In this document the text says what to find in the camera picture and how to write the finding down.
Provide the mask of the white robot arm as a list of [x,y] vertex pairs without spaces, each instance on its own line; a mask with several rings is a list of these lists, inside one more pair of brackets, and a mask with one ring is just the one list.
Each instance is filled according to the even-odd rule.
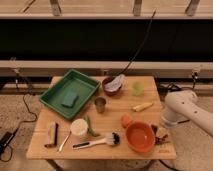
[[160,124],[170,128],[178,124],[181,116],[213,137],[213,113],[196,105],[198,97],[191,90],[169,92],[164,99],[165,107],[161,112]]

